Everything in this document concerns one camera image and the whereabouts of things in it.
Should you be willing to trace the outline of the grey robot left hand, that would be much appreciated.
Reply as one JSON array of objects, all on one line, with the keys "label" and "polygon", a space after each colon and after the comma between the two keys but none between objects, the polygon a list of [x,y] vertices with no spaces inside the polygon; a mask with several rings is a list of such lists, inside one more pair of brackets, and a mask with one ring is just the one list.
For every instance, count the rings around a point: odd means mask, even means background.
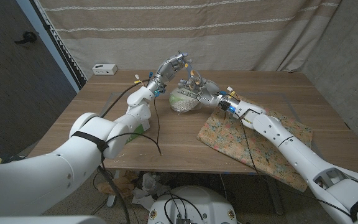
[{"label": "grey robot left hand", "polygon": [[180,71],[186,64],[187,53],[176,54],[164,61],[156,71],[147,85],[147,88],[155,93],[156,91],[164,92],[166,84],[174,79],[176,72]]}]

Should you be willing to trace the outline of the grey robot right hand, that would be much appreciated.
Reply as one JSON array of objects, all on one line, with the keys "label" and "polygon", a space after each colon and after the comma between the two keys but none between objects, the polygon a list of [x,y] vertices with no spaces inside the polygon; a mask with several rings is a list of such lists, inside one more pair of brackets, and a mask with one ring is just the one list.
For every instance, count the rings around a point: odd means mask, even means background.
[{"label": "grey robot right hand", "polygon": [[220,90],[215,82],[205,78],[180,80],[178,92],[208,107],[217,107],[222,97],[227,94]]}]

